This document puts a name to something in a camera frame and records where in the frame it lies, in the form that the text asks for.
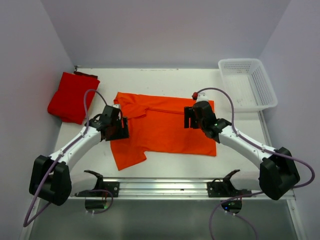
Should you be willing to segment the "orange t shirt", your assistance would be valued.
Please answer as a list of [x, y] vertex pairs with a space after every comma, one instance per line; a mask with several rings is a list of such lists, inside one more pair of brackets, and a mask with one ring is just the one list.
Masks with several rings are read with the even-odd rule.
[[142, 163], [145, 152], [217, 156], [213, 140], [184, 127], [184, 108], [192, 99], [118, 92], [113, 102], [127, 117], [129, 131], [129, 138], [110, 143], [118, 170]]

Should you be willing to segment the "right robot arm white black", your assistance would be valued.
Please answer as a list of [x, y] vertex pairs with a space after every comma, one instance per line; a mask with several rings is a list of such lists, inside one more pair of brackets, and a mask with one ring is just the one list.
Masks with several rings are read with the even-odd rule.
[[210, 182], [208, 187], [221, 196], [232, 197], [261, 191], [270, 199], [278, 200], [300, 181], [288, 149], [275, 149], [242, 135], [233, 129], [228, 120], [216, 118], [207, 101], [199, 101], [184, 108], [184, 128], [202, 130], [207, 138], [233, 149], [257, 167], [258, 172], [235, 169], [221, 180]]

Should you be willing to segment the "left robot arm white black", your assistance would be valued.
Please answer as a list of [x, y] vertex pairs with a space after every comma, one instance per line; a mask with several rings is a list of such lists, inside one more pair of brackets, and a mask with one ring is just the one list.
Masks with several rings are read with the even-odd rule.
[[103, 175], [92, 170], [71, 175], [77, 162], [103, 141], [129, 137], [128, 119], [121, 106], [106, 105], [101, 114], [91, 118], [82, 130], [60, 150], [49, 156], [39, 155], [33, 163], [29, 193], [56, 206], [81, 192], [99, 196], [105, 189]]

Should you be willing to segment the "folded red t shirt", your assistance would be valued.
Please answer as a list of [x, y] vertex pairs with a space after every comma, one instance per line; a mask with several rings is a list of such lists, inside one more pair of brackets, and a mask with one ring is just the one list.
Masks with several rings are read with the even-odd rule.
[[82, 72], [64, 72], [47, 112], [62, 122], [82, 125], [86, 117], [84, 96], [87, 90], [97, 90], [100, 81], [95, 75]]

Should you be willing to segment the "white plastic basket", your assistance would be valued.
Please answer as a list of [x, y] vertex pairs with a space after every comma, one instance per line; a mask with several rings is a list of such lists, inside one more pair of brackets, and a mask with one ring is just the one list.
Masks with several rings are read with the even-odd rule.
[[259, 112], [278, 105], [270, 78], [259, 59], [222, 59], [218, 69], [236, 112]]

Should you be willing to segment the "aluminium mounting rail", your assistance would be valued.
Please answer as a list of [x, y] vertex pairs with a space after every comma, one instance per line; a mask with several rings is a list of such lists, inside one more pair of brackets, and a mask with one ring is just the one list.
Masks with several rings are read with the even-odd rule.
[[101, 189], [121, 200], [207, 200], [256, 193], [246, 187], [242, 191], [226, 191], [221, 178], [112, 178], [105, 177]]

